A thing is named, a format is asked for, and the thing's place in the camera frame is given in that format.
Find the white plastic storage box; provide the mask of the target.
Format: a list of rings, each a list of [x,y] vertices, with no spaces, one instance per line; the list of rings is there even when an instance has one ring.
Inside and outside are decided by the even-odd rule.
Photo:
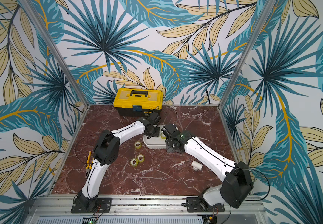
[[[145,146],[149,149],[166,149],[166,139],[162,139],[159,135],[159,137],[152,137],[152,138],[147,138],[146,135],[143,136],[143,143]]]

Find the yellow tape roll bottom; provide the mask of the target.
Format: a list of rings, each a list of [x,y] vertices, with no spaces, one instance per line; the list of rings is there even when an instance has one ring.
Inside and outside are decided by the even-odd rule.
[[[130,160],[130,165],[133,167],[136,167],[139,164],[139,160],[136,158],[133,158]]]

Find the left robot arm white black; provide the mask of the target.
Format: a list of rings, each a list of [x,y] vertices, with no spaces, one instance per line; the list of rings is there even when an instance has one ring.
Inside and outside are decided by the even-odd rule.
[[[87,177],[85,185],[77,193],[73,202],[73,209],[81,209],[86,212],[95,212],[101,207],[97,204],[101,181],[109,168],[116,161],[119,153],[119,146],[131,138],[144,134],[153,136],[159,134],[159,121],[161,117],[158,113],[152,112],[146,118],[138,118],[132,124],[118,130],[104,130],[97,140],[93,151],[93,162],[90,163],[91,171]]]

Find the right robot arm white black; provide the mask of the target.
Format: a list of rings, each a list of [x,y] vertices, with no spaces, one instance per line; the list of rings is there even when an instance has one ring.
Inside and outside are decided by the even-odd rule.
[[[166,137],[167,148],[195,157],[222,182],[199,195],[202,208],[223,203],[235,209],[240,207],[254,187],[249,167],[244,162],[236,163],[221,156],[190,131],[179,131],[175,124],[164,126],[161,131]]]

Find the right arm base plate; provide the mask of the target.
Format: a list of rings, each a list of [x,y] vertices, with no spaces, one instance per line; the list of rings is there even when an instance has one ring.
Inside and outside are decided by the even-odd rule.
[[[215,205],[207,204],[203,199],[198,197],[187,197],[186,202],[183,204],[187,208],[189,213],[199,213],[199,212],[225,212],[225,207],[223,204],[218,203]]]

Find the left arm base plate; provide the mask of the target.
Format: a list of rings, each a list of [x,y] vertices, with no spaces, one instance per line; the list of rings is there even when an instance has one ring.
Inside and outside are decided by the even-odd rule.
[[[109,213],[111,205],[112,198],[94,198],[91,200],[76,198],[71,213]]]

